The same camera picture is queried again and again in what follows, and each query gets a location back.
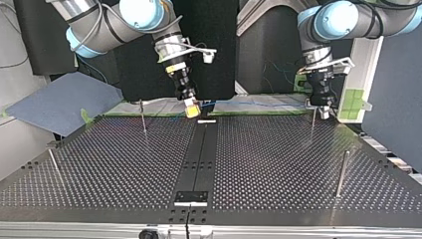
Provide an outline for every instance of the robotic arm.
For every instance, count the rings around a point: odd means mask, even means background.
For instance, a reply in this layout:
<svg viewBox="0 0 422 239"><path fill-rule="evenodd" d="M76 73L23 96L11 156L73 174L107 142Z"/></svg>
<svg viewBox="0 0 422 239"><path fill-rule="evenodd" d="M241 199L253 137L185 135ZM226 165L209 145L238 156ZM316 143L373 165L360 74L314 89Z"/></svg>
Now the robotic arm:
<svg viewBox="0 0 422 239"><path fill-rule="evenodd" d="M145 34L154 39L155 51L168 76L174 81L176 96L186 104L189 118L200 115L196 86L189 80L192 52L201 52L211 64L216 50L196 48L184 38L170 0L121 0L109 7L98 0L46 0L70 25L67 38L74 52L94 58Z"/></svg>
<svg viewBox="0 0 422 239"><path fill-rule="evenodd" d="M380 1L381 4L363 0L328 1L299 15L299 31L307 64L304 73L314 89L311 96L313 106L326 112L334 103L329 85L338 72L336 68L343 67L344 60L347 60L332 58L330 41L396 36L412 32L420 25L422 2L419 0Z"/></svg>

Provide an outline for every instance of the green tape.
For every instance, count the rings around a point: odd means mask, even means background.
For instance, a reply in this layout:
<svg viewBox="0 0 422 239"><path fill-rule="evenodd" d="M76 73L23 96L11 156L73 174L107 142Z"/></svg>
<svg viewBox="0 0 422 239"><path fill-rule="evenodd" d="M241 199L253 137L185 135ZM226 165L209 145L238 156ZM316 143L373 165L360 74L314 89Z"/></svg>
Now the green tape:
<svg viewBox="0 0 422 239"><path fill-rule="evenodd" d="M1 117L2 118L7 118L9 115L7 115L6 113L6 109L3 109L3 111L1 111Z"/></svg>
<svg viewBox="0 0 422 239"><path fill-rule="evenodd" d="M306 75L296 75L294 91L296 93L312 93L313 88L311 86L307 86L307 84L308 80Z"/></svg>
<svg viewBox="0 0 422 239"><path fill-rule="evenodd" d="M341 120L357 120L363 107L364 90L346 90L344 101L340 109L339 118Z"/></svg>
<svg viewBox="0 0 422 239"><path fill-rule="evenodd" d="M85 109L81 109L81 117L82 117L82 119L84 120L85 123L91 123L91 122L94 121L94 119L90 118L87 110L85 110Z"/></svg>

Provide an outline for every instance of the white wall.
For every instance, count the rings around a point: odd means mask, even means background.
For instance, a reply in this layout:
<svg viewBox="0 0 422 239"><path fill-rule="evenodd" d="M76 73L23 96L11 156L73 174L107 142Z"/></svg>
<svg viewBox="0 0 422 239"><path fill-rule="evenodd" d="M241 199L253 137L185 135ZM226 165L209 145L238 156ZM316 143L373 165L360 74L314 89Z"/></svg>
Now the white wall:
<svg viewBox="0 0 422 239"><path fill-rule="evenodd" d="M13 0L2 1L13 6ZM19 28L16 16L7 8L1 9ZM0 67L20 63L26 57L21 35L0 12ZM0 113L47 84L48 78L32 75L29 61L19 67L0 69ZM41 154L51 140L51 133L0 114L0 180Z"/></svg>

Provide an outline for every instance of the wall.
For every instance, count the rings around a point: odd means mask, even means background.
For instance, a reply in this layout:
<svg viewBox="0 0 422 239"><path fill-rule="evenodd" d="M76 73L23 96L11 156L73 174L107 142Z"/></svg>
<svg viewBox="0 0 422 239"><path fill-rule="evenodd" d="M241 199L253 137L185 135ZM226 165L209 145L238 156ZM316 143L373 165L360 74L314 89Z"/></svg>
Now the wall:
<svg viewBox="0 0 422 239"><path fill-rule="evenodd" d="M5 0L13 6L12 0ZM48 83L48 78L32 75L22 38L10 25L6 16L19 29L16 16L0 6L0 112L31 95ZM0 114L0 180L19 168L21 164L41 154L46 143L53 140L51 133Z"/></svg>
<svg viewBox="0 0 422 239"><path fill-rule="evenodd" d="M422 172L422 26L385 38L363 129Z"/></svg>

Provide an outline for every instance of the perforated metal surface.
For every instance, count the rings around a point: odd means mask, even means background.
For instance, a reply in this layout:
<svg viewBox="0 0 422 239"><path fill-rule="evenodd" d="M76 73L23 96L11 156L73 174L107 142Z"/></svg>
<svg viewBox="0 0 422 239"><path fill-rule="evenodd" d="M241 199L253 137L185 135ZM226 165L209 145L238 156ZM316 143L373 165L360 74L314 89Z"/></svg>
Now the perforated metal surface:
<svg viewBox="0 0 422 239"><path fill-rule="evenodd" d="M102 119L0 193L2 207L166 209L194 132L189 120Z"/></svg>
<svg viewBox="0 0 422 239"><path fill-rule="evenodd" d="M333 120L317 120L313 129L312 116L219 118L217 138L207 223L286 224L294 221L289 214L302 214L301 223L324 224L329 215L318 214L333 211L422 219L421 187ZM336 198L346 150L349 164Z"/></svg>

